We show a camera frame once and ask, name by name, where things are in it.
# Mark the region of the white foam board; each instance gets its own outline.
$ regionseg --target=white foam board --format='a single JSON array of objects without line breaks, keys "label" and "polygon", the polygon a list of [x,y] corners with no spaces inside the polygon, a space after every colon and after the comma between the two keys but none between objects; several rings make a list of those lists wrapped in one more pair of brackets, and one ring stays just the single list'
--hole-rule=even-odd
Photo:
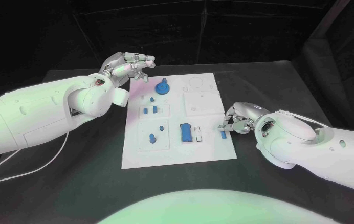
[{"label": "white foam board", "polygon": [[[169,85],[164,95],[154,91],[161,78]],[[235,159],[229,133],[222,139],[216,130],[224,112],[212,73],[148,77],[148,83],[131,78],[121,169]],[[182,142],[183,123],[192,127],[192,142]]]}]

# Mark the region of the blue object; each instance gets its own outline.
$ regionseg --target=blue object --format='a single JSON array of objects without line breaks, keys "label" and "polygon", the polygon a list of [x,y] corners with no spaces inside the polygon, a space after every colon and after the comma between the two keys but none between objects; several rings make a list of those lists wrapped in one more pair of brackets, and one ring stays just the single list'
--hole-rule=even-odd
[{"label": "blue object", "polygon": [[225,138],[226,138],[226,134],[225,134],[225,132],[224,132],[224,131],[221,131],[221,137],[222,137],[222,139],[225,139]]},{"label": "blue object", "polygon": [[189,123],[180,124],[180,132],[182,132],[182,142],[192,141],[190,124]]},{"label": "blue object", "polygon": [[150,143],[153,144],[156,142],[156,138],[153,136],[153,133],[148,135],[148,137],[150,137]]},{"label": "blue object", "polygon": [[169,92],[169,85],[167,85],[166,78],[163,78],[161,82],[154,86],[154,91],[160,95],[164,95]]}]

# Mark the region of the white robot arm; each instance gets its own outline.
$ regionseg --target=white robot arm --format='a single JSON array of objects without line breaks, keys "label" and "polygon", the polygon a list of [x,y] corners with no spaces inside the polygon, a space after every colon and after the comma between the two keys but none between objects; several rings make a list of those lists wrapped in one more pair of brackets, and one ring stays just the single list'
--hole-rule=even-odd
[{"label": "white robot arm", "polygon": [[115,53],[98,73],[21,88],[0,96],[0,154],[43,144],[102,116],[111,103],[124,107],[128,77],[144,79],[154,57]]},{"label": "white robot arm", "polygon": [[[296,117],[322,128],[312,129]],[[270,113],[245,102],[234,103],[218,130],[237,133],[254,130],[255,148],[276,166],[292,169],[297,164],[318,177],[354,188],[352,131],[329,128],[283,110]]]}]

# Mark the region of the black table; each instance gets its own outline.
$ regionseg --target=black table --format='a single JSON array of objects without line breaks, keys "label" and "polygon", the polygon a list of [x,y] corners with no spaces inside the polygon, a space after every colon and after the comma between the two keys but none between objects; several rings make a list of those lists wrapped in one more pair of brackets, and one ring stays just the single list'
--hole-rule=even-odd
[{"label": "black table", "polygon": [[[50,70],[43,81],[96,71]],[[144,71],[150,76],[213,72],[225,109],[235,101],[245,101],[329,124],[289,61],[166,65]],[[112,105],[102,117],[69,132],[62,153],[49,166],[0,183],[0,223],[95,223],[134,202],[189,189],[260,194],[338,222],[352,222],[354,190],[318,178],[299,166],[284,170],[271,165],[255,149],[254,133],[232,133],[235,160],[121,170],[125,112],[127,108]],[[21,150],[0,166],[1,178],[39,168],[63,138]]]}]

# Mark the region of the cable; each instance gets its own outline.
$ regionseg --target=cable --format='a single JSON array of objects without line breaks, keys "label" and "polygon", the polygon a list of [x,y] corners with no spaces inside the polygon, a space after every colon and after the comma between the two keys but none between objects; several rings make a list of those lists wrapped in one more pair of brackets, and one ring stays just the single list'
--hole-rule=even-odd
[{"label": "cable", "polygon": [[11,176],[11,177],[8,177],[8,178],[4,178],[4,179],[0,180],[0,182],[5,181],[5,180],[8,180],[8,179],[13,179],[13,178],[21,177],[21,176],[24,176],[24,175],[27,175],[27,174],[31,174],[31,173],[37,172],[39,170],[42,170],[42,169],[52,163],[52,161],[55,160],[55,158],[57,157],[57,155],[59,155],[59,153],[60,153],[60,150],[62,150],[62,148],[63,148],[63,146],[65,146],[66,139],[68,139],[68,133],[66,133],[66,137],[65,137],[65,140],[63,140],[63,143],[62,143],[62,146],[60,146],[60,149],[59,149],[56,155],[53,156],[52,160],[50,160],[50,161],[49,161],[49,162],[47,162],[39,169],[36,169],[36,170],[33,170],[31,172],[27,172],[27,173],[24,173],[24,174]]},{"label": "cable", "polygon": [[10,157],[20,151],[20,149],[0,162],[0,165],[10,159]]},{"label": "cable", "polygon": [[293,115],[294,117],[303,119],[305,121],[309,121],[309,122],[312,122],[312,123],[316,123],[316,124],[320,125],[322,127],[329,128],[323,123],[319,123],[319,122],[315,121],[313,119],[310,119],[310,118],[307,118],[307,117],[305,117],[305,116],[302,116],[302,115],[297,115],[297,114],[294,114],[294,113],[289,113],[289,114]]}]

